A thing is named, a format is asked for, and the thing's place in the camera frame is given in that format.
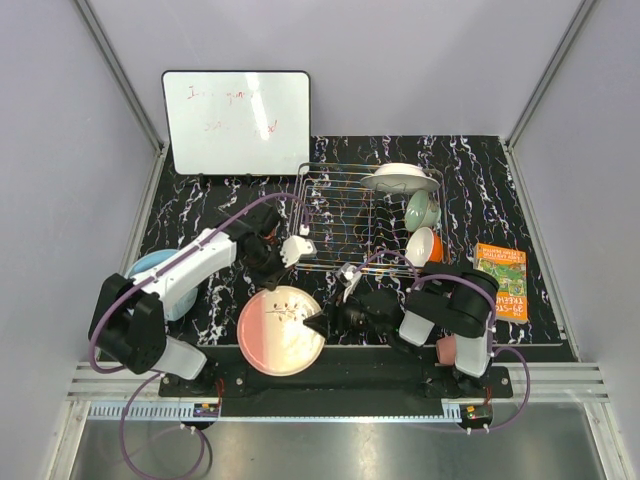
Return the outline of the white scalloped plate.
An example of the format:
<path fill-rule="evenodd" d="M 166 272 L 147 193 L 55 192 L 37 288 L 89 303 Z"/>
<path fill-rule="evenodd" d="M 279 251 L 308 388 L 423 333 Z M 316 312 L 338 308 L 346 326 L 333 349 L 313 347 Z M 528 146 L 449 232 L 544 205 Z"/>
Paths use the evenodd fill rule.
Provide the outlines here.
<path fill-rule="evenodd" d="M 428 176 L 422 168 L 406 163 L 381 165 L 373 174 L 364 176 L 360 183 L 372 191 L 391 194 L 418 190 L 431 193 L 440 187 L 440 182 Z"/>

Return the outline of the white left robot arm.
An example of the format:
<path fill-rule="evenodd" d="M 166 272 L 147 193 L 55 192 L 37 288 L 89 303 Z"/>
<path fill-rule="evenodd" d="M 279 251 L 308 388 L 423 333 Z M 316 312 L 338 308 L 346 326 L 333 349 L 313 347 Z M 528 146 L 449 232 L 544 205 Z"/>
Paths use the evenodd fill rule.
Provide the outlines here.
<path fill-rule="evenodd" d="M 286 272 L 275 234 L 277 209 L 261 203 L 203 230 L 159 265 L 102 284 L 88 332 L 90 365 L 101 374 L 128 370 L 180 377 L 196 396 L 215 386 L 216 372 L 195 346 L 166 333 L 166 314 L 216 272 L 240 262 L 269 288 Z"/>

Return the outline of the green ceramic bowl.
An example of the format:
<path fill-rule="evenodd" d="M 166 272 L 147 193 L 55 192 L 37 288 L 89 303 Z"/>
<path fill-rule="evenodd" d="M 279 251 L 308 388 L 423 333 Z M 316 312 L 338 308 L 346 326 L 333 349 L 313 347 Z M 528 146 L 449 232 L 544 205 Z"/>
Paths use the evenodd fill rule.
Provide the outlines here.
<path fill-rule="evenodd" d="M 424 190 L 416 191 L 410 198 L 404 215 L 404 224 L 408 232 L 419 228 L 435 227 L 441 218 L 439 203 Z"/>

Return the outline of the pink cream leaf plate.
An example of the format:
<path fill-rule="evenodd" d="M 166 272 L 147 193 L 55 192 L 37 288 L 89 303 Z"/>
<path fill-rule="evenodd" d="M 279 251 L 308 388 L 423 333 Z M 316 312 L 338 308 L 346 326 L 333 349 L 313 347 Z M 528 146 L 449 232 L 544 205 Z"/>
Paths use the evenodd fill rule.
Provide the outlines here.
<path fill-rule="evenodd" d="M 325 338 L 304 321 L 320 311 L 310 294 L 292 286 L 256 293 L 243 307 L 237 323 L 244 358 L 269 376 L 291 376 L 306 370 L 320 356 Z"/>

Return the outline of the metal wire dish rack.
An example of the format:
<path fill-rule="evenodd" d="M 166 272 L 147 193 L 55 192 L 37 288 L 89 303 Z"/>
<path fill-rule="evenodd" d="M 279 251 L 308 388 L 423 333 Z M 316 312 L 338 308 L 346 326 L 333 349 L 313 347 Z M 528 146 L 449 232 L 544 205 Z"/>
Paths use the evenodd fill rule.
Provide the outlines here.
<path fill-rule="evenodd" d="M 413 193 L 383 193 L 360 180 L 377 165 L 305 163 L 299 167 L 294 194 L 310 213 L 309 238 L 317 253 L 302 260 L 302 271 L 327 273 L 345 263 L 360 265 L 371 255 L 390 250 L 405 253 L 411 236 L 404 224 Z"/>

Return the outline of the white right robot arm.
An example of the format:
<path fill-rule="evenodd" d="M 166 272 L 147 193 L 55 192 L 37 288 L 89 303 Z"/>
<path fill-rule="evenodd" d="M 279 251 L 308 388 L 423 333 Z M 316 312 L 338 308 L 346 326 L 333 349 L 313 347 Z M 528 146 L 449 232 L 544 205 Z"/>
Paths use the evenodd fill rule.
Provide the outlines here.
<path fill-rule="evenodd" d="M 476 396 L 490 383 L 488 367 L 499 285 L 478 270 L 434 269 L 409 288 L 401 302 L 395 290 L 380 288 L 351 293 L 346 286 L 303 324 L 329 338 L 333 333 L 373 332 L 392 349 L 420 356 L 432 330 L 450 336 L 436 342 L 437 362 L 454 367 L 454 384 Z"/>

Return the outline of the pink plastic cup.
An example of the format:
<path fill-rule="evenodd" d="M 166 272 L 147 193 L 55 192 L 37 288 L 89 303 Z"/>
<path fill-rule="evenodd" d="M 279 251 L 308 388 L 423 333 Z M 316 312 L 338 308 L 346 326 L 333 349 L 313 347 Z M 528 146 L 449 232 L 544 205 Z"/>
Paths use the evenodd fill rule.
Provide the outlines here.
<path fill-rule="evenodd" d="M 454 335 L 444 336 L 436 342 L 436 355 L 440 364 L 453 366 L 456 359 L 456 337 Z"/>

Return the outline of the white bowl orange outside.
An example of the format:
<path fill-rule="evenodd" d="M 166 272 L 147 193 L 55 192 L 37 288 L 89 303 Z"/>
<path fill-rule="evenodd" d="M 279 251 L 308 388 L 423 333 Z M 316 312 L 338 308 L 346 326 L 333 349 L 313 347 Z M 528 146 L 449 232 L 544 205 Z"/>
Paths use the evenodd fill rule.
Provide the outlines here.
<path fill-rule="evenodd" d="M 433 229 L 420 227 L 409 238 L 405 257 L 416 268 L 422 268 L 428 262 L 441 262 L 444 257 L 442 241 Z"/>

